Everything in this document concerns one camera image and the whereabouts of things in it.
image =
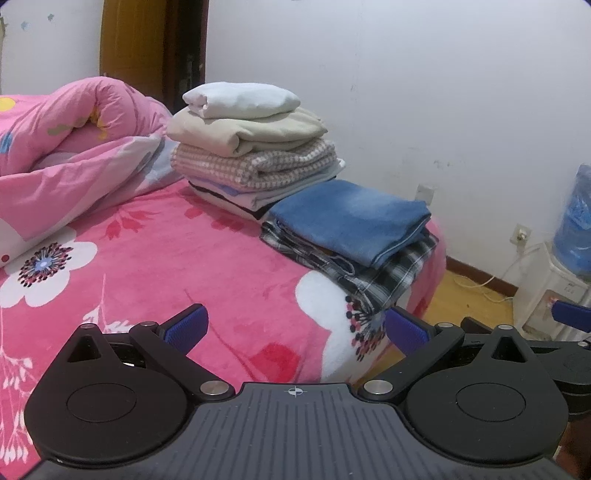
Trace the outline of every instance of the plaid folded shirt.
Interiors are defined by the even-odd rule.
[[[292,185],[337,162],[335,145],[321,138],[288,151],[266,150],[232,158],[179,144],[171,159],[173,169],[187,177],[205,177],[245,192]]]
[[[360,311],[375,315],[393,306],[423,269],[439,240],[425,235],[394,254],[379,269],[364,267],[338,253],[311,244],[277,220],[262,224],[261,240],[305,267],[318,270],[360,304]]]

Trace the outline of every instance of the folded clothes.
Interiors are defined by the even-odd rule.
[[[180,144],[171,163],[185,176],[210,178],[238,191],[251,192],[291,185],[337,163],[337,158],[334,144],[316,138],[287,152],[268,150],[238,158],[220,157]]]
[[[234,215],[238,215],[241,218],[251,220],[257,223],[263,223],[269,216],[269,210],[271,210],[271,207],[273,207],[273,205],[275,205],[279,201],[276,200],[275,202],[265,205],[264,207],[261,207],[258,210],[249,210],[248,208],[241,207],[240,205],[237,205],[236,203],[233,203],[230,200],[225,199],[219,193],[215,193],[211,190],[198,187],[192,184],[191,182],[189,182],[189,185],[193,187],[195,195],[201,198],[202,200],[205,200],[206,202],[211,203],[216,207],[220,207],[222,210],[233,213]]]
[[[201,118],[264,118],[291,112],[300,99],[289,90],[265,83],[214,82],[183,95],[189,109]]]
[[[292,150],[327,131],[301,107],[254,120],[203,119],[186,107],[170,119],[167,135],[221,157],[240,157],[251,151]]]
[[[396,303],[421,273],[439,242],[423,228],[420,240],[399,249],[376,269],[319,248],[275,219],[262,224],[261,240],[286,257],[329,277],[357,300],[358,309],[368,316]]]
[[[259,210],[265,205],[276,203],[277,201],[308,188],[309,186],[333,179],[344,169],[344,167],[345,162],[339,158],[337,163],[329,165],[324,170],[321,170],[310,177],[306,177],[292,185],[276,190],[261,190],[258,192],[239,192],[231,187],[200,177],[187,176],[187,179],[193,186],[215,192],[240,207],[244,207],[248,210]]]
[[[365,267],[379,268],[423,237],[425,202],[332,180],[280,201],[271,214],[296,235]]]

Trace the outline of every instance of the blue gripper pad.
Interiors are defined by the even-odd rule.
[[[207,309],[195,304],[164,322],[160,326],[160,338],[187,355],[205,336],[208,325]]]
[[[421,348],[434,336],[435,331],[434,327],[399,307],[386,311],[384,325],[388,338],[404,355]]]
[[[556,322],[564,323],[582,332],[591,332],[590,308],[559,300],[552,305],[552,317]]]

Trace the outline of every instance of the power cord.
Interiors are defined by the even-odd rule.
[[[469,281],[473,281],[472,279],[470,279],[470,278],[466,277],[465,275],[458,275],[456,278],[454,278],[454,279],[453,279],[453,281],[454,281],[454,283],[455,283],[456,285],[458,285],[459,287],[462,287],[462,288],[467,288],[467,289],[473,289],[473,288],[481,288],[481,287],[486,287],[486,286],[487,286],[487,285],[488,285],[490,282],[492,282],[492,281],[493,281],[495,278],[498,278],[499,280],[502,280],[503,278],[505,278],[505,276],[506,276],[506,275],[509,273],[509,271],[510,271],[510,270],[513,268],[513,266],[515,266],[517,263],[521,262],[521,261],[522,261],[522,260],[523,260],[525,257],[527,257],[528,255],[530,255],[530,254],[532,254],[532,253],[534,253],[534,252],[537,252],[537,251],[538,251],[538,250],[541,248],[541,246],[542,246],[542,243],[535,244],[535,245],[532,245],[531,247],[528,247],[528,248],[526,248],[525,250],[523,250],[523,252],[522,252],[522,253],[520,253],[520,254],[517,254],[517,258],[516,258],[515,260],[513,260],[513,262],[511,263],[511,265],[509,265],[509,267],[507,267],[507,269],[505,270],[505,272],[504,272],[504,273],[503,273],[503,274],[502,274],[500,277],[497,277],[496,275],[493,275],[493,276],[492,276],[491,278],[489,278],[489,279],[488,279],[486,282],[484,282],[484,283],[481,283],[481,284],[475,284],[475,285],[466,285],[466,284],[463,284],[463,283],[461,283],[461,282],[458,280],[458,277],[461,277],[461,278],[465,278],[465,279],[467,279],[467,280],[469,280]],[[487,293],[487,292],[483,291],[483,292],[481,292],[481,293],[482,293],[482,294],[485,296],[485,298],[486,298],[487,300],[491,301],[492,303],[503,303],[503,302],[506,302],[506,301],[508,301],[508,300],[513,300],[513,297],[505,297],[505,298],[503,298],[503,299],[501,299],[501,300],[495,300],[495,299],[491,298],[491,297],[488,295],[488,293]]]

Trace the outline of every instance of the blue water jug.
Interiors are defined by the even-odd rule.
[[[591,166],[581,165],[554,237],[553,254],[572,273],[591,278]]]

